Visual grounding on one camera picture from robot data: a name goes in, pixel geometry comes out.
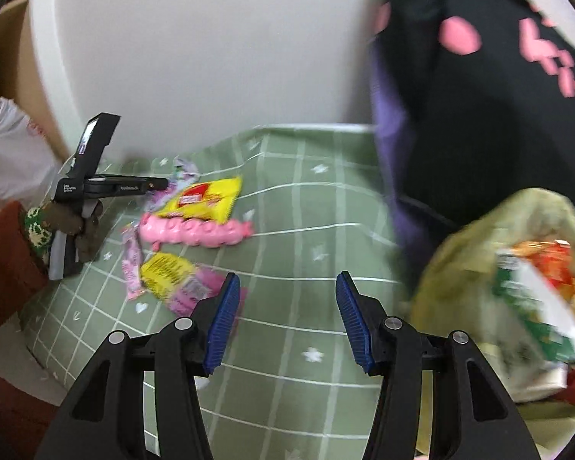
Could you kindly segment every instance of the gloved hand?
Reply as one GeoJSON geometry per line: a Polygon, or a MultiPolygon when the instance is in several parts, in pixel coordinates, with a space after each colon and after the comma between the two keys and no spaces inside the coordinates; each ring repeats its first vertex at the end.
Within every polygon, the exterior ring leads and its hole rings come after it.
{"type": "Polygon", "coordinates": [[[34,252],[48,263],[49,249],[53,232],[76,235],[75,244],[79,251],[79,261],[92,261],[101,240],[98,238],[99,219],[102,203],[98,203],[92,215],[83,219],[64,204],[48,202],[28,211],[24,218],[24,230],[34,252]]]}

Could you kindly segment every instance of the blue gripper pad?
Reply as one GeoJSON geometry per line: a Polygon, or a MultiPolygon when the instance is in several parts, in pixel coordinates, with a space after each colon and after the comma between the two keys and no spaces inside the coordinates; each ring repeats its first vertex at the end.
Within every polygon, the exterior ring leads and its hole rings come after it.
{"type": "Polygon", "coordinates": [[[337,304],[343,318],[343,325],[350,340],[354,359],[365,371],[369,373],[374,364],[371,336],[362,312],[356,301],[360,296],[351,277],[345,271],[337,277],[336,285],[337,304]]]}
{"type": "Polygon", "coordinates": [[[202,362],[206,373],[213,373],[224,357],[228,337],[234,324],[241,298],[241,282],[236,274],[230,274],[222,285],[219,306],[207,331],[207,353],[202,362]]]}

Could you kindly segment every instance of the white plastic bag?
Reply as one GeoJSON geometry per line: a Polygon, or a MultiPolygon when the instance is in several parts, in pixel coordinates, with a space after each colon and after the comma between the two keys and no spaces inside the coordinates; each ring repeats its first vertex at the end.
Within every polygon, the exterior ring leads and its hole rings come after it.
{"type": "Polygon", "coordinates": [[[0,208],[40,203],[60,164],[44,133],[12,100],[0,98],[0,208]]]}

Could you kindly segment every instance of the yellow candy package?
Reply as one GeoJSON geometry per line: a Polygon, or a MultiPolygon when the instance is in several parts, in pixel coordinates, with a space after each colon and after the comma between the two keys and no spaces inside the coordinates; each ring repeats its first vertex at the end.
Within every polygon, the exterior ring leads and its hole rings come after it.
{"type": "Polygon", "coordinates": [[[196,267],[187,259],[157,253],[141,266],[140,273],[147,288],[163,301],[195,270],[196,267]]]}
{"type": "Polygon", "coordinates": [[[163,218],[178,216],[213,219],[219,224],[224,224],[230,218],[242,184],[243,178],[240,176],[197,183],[179,192],[155,214],[163,218]]]}

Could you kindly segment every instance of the pink wrapper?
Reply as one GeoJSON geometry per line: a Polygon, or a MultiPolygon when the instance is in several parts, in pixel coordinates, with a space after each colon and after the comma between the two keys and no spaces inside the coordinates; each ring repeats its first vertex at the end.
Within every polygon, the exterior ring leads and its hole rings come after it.
{"type": "Polygon", "coordinates": [[[121,241],[124,245],[121,270],[124,272],[127,299],[130,301],[145,293],[145,288],[140,279],[143,252],[138,242],[138,225],[133,223],[126,225],[121,231],[121,241]]]}
{"type": "MultiPolygon", "coordinates": [[[[189,316],[201,299],[215,297],[224,284],[225,275],[215,273],[210,268],[199,266],[183,284],[166,300],[170,311],[179,316],[189,316]]],[[[241,304],[246,290],[241,289],[241,304]]]]}

